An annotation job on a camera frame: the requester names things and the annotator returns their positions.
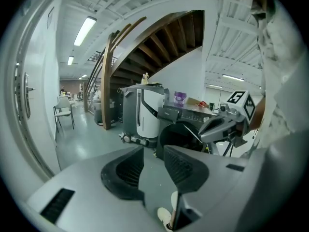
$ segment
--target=person's arm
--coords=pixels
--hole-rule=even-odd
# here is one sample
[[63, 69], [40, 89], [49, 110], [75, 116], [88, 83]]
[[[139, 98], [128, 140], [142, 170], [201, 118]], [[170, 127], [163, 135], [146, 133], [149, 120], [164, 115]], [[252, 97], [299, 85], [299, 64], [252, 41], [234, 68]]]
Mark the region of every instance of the person's arm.
[[249, 129], [255, 130], [258, 129], [261, 125], [262, 118], [265, 111], [265, 97], [262, 98], [262, 100], [258, 103], [256, 106], [255, 114], [253, 115], [252, 121], [250, 123]]

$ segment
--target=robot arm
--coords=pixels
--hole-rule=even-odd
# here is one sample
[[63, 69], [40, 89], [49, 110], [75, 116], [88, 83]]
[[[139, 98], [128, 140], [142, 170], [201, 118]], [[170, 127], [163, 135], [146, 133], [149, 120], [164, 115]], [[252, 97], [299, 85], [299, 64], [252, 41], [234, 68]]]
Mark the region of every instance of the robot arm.
[[204, 143], [229, 141], [234, 147], [246, 143], [243, 136], [249, 130], [255, 104], [248, 91], [235, 91], [220, 104], [219, 114], [201, 127], [198, 135]]

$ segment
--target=white chair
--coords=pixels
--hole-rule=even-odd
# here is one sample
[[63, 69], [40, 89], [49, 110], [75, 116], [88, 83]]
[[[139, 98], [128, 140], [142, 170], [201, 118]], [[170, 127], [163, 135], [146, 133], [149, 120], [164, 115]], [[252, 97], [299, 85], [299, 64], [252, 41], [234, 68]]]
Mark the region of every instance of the white chair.
[[[62, 108], [69, 108], [69, 111], [63, 111], [62, 112], [61, 111]], [[59, 117], [70, 116], [70, 115], [71, 115], [71, 120], [72, 120], [72, 126], [73, 126], [73, 129], [74, 129], [75, 122], [74, 122], [74, 117], [73, 117], [73, 112], [72, 112], [72, 104], [70, 103], [70, 101], [67, 97], [63, 97], [59, 100], [58, 104], [56, 106], [54, 106], [55, 123], [56, 123], [56, 128], [57, 128], [58, 132], [59, 132], [59, 130], [58, 130], [58, 126], [57, 126], [56, 117], [58, 117], [59, 124], [62, 127], [60, 120], [59, 120]]]

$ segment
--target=gray floor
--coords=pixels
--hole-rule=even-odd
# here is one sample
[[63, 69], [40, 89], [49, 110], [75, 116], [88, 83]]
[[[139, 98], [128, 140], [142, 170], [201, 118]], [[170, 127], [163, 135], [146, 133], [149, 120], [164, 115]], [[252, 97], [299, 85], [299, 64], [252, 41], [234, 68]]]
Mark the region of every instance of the gray floor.
[[[117, 122], [110, 130], [104, 130], [94, 122], [93, 115], [84, 113], [82, 102], [73, 107], [73, 115], [75, 129], [72, 128], [70, 117], [62, 117], [62, 128], [58, 124], [59, 133], [56, 134], [56, 151], [62, 170], [78, 161], [132, 146], [122, 143], [118, 136], [122, 132], [121, 123]], [[153, 150], [149, 148], [144, 149], [144, 169], [139, 189], [145, 193], [146, 209], [155, 219], [158, 207], [172, 210], [170, 196], [176, 191], [176, 186], [163, 161], [155, 158]]]

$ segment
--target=fluorescent light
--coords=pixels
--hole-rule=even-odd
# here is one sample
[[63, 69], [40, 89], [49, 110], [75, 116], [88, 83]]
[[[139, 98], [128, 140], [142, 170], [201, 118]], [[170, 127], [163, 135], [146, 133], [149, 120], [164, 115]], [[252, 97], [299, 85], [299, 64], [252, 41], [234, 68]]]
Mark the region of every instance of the fluorescent light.
[[91, 30], [92, 26], [95, 24], [95, 22], [97, 21], [97, 19], [88, 16], [86, 18], [86, 20], [84, 21], [81, 29], [79, 30], [74, 45], [75, 46], [80, 46], [83, 43], [83, 40], [85, 39], [86, 35], [88, 34], [88, 32]]
[[217, 86], [217, 85], [212, 85], [212, 84], [208, 84], [208, 86], [212, 86], [212, 87], [219, 87], [219, 88], [222, 88], [221, 86]]
[[68, 65], [72, 65], [74, 56], [69, 56]]
[[222, 76], [224, 76], [224, 77], [227, 77], [227, 78], [231, 78], [231, 79], [234, 79], [234, 80], [237, 80], [237, 81], [244, 81], [243, 79], [241, 79], [241, 78], [238, 78], [238, 77], [234, 77], [234, 76], [230, 76], [230, 75], [222, 75]]

